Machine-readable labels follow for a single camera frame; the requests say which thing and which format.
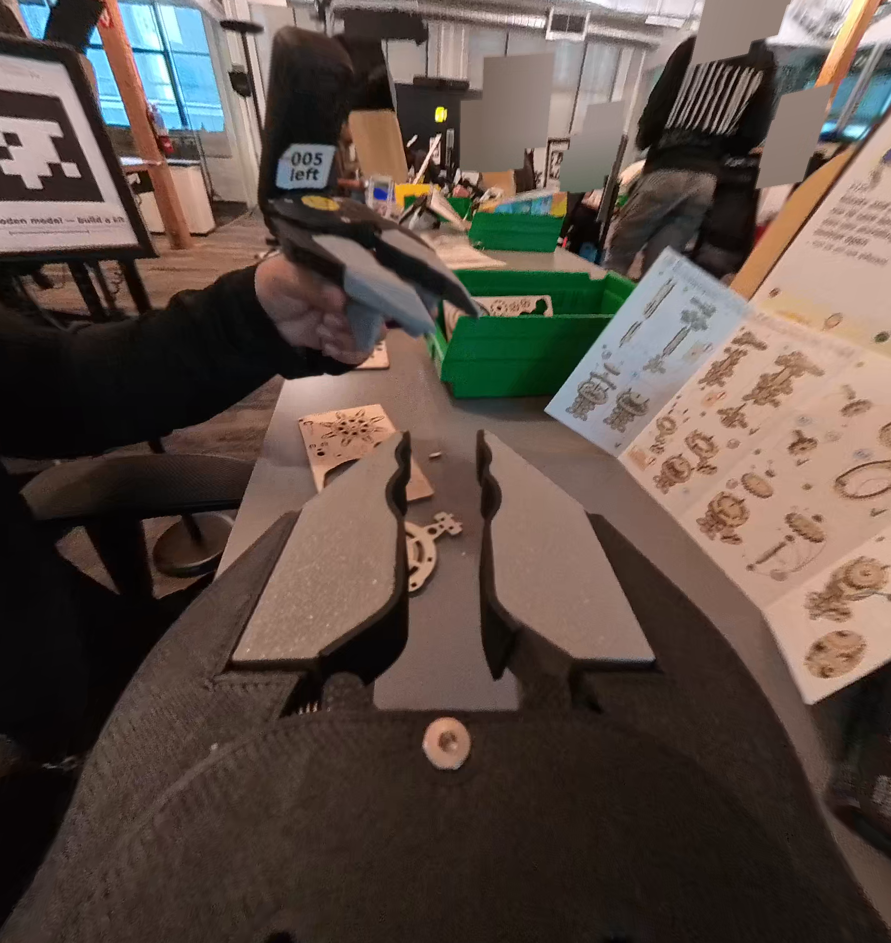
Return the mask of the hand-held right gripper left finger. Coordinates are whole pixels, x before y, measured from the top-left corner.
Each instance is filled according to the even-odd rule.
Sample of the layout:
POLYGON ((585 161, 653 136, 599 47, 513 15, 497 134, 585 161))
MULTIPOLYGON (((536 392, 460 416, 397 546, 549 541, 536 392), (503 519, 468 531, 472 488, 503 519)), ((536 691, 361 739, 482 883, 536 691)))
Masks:
POLYGON ((238 642, 237 670, 375 682, 408 640, 409 433, 396 432, 290 516, 238 642))

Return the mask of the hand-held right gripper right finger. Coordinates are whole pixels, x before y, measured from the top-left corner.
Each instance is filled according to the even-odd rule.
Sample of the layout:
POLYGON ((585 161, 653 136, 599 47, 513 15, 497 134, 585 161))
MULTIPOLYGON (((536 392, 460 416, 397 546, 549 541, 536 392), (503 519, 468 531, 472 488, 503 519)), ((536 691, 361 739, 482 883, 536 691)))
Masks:
POLYGON ((479 430, 480 630, 491 676, 570 680, 655 654, 582 504, 479 430))

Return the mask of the round wooden model part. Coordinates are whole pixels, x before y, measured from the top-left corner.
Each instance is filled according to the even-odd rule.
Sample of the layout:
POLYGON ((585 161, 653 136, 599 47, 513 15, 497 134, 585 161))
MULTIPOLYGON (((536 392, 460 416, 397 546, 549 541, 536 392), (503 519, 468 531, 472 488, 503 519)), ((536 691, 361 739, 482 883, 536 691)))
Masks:
POLYGON ((459 536, 463 533, 463 523, 452 513, 438 512, 431 522, 424 525, 405 521, 408 592, 416 595, 428 582, 438 564, 437 541, 442 536, 459 536))

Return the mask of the person's left forearm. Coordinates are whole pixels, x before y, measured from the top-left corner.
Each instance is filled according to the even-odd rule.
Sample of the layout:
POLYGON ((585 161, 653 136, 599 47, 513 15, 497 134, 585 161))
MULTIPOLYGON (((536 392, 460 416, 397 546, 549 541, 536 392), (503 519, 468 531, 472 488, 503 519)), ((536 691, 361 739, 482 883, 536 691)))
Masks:
POLYGON ((289 344, 245 268, 161 310, 62 331, 0 305, 0 459, 51 460, 155 440, 232 407, 274 376, 345 367, 289 344))

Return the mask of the wooden part sheet in bin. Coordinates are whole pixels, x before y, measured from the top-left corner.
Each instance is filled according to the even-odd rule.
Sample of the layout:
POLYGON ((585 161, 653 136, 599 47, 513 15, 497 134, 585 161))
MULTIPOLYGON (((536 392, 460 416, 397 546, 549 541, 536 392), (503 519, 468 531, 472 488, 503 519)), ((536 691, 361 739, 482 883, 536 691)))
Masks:
MULTIPOLYGON (((549 295, 503 295, 473 296, 481 317, 550 318, 554 315, 553 302, 549 295)), ((466 312, 451 302, 443 302, 443 321, 446 339, 451 339, 454 330, 466 312)))

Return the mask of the cardboard sheet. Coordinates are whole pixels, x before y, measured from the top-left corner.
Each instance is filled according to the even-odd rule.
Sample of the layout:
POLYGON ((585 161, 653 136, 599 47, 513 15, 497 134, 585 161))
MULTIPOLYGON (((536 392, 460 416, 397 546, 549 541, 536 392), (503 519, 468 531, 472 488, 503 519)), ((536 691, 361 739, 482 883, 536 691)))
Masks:
POLYGON ((395 111, 360 110, 348 116, 348 128, 362 174, 408 182, 408 166, 395 111))

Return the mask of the small green plastic bin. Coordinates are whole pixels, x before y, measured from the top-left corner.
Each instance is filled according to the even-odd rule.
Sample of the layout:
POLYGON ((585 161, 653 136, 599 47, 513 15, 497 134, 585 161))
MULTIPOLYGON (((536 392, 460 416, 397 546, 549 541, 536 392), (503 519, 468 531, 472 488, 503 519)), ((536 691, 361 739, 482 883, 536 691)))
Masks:
POLYGON ((471 244, 483 251, 551 253, 557 248, 567 194, 533 192, 481 205, 468 230, 471 244))

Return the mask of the large green plastic bin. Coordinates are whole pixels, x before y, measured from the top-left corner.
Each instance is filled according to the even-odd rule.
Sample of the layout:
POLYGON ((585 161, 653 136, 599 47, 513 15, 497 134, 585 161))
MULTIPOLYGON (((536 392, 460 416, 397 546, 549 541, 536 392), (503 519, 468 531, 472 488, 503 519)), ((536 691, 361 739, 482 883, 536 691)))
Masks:
POLYGON ((433 367, 455 398, 549 396, 577 367, 635 289, 601 271, 528 271, 508 267, 458 270, 475 300, 527 299, 516 315, 459 313, 448 326, 441 305, 426 339, 433 367))

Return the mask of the laser-cut wooden part sheet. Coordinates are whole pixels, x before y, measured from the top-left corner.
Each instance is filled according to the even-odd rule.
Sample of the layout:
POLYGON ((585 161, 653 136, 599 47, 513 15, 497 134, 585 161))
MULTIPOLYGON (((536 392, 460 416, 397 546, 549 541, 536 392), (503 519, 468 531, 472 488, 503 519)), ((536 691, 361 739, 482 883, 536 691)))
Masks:
POLYGON ((388 440, 395 426, 381 405, 366 405, 310 414, 298 419, 317 492, 331 473, 360 460, 388 440))

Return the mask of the white cabinet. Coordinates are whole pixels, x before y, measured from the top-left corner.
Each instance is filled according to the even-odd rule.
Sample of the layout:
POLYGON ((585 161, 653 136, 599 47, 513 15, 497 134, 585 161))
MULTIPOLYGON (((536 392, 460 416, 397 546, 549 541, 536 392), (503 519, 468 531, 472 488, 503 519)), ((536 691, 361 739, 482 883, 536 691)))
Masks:
MULTIPOLYGON (((210 235, 216 230, 216 220, 202 165, 196 160, 171 159, 168 167, 190 234, 196 237, 210 235)), ((163 235, 166 230, 149 172, 143 166, 134 171, 132 166, 128 165, 125 167, 125 176, 135 196, 145 229, 151 235, 163 235)))

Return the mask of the black office chair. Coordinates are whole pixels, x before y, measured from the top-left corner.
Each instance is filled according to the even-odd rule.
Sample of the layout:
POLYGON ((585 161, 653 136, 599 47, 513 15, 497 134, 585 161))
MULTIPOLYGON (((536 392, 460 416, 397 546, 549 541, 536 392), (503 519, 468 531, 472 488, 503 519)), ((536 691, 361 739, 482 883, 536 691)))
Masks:
POLYGON ((253 464, 214 454, 113 454, 54 465, 22 495, 61 538, 83 528, 118 593, 153 595, 152 569, 175 579, 216 573, 253 464))

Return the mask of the unfolded paper instruction sheet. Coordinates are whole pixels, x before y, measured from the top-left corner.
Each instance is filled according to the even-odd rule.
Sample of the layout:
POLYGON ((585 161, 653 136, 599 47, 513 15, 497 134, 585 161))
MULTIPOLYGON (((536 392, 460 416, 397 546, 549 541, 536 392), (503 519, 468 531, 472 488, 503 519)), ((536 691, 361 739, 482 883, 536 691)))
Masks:
POLYGON ((891 358, 668 249, 546 414, 758 607, 805 703, 891 662, 891 358))

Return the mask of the black cardboard box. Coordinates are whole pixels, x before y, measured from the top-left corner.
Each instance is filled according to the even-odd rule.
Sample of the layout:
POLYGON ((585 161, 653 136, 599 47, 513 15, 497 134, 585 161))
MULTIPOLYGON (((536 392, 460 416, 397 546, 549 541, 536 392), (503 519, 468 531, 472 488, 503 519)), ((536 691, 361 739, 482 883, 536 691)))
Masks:
POLYGON ((891 860, 891 662, 863 680, 827 792, 833 814, 891 860))

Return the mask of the instruction poster board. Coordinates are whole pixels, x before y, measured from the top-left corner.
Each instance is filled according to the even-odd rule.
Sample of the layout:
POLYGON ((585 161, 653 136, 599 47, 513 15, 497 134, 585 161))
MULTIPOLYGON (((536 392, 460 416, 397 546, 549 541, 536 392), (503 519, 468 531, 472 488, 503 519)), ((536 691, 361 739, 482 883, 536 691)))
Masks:
POLYGON ((891 109, 794 191, 731 288, 758 311, 891 357, 891 109))

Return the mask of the orange wooden post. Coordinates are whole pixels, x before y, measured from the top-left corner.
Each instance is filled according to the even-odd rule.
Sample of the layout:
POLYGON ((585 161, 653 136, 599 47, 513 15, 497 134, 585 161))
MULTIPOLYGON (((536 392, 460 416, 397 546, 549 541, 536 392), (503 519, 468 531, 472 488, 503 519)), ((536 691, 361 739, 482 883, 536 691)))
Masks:
POLYGON ((180 197, 155 134, 145 91, 133 57, 117 1, 104 1, 98 18, 98 34, 111 67, 132 131, 139 157, 148 163, 148 174, 165 235, 174 250, 192 248, 192 237, 180 197))

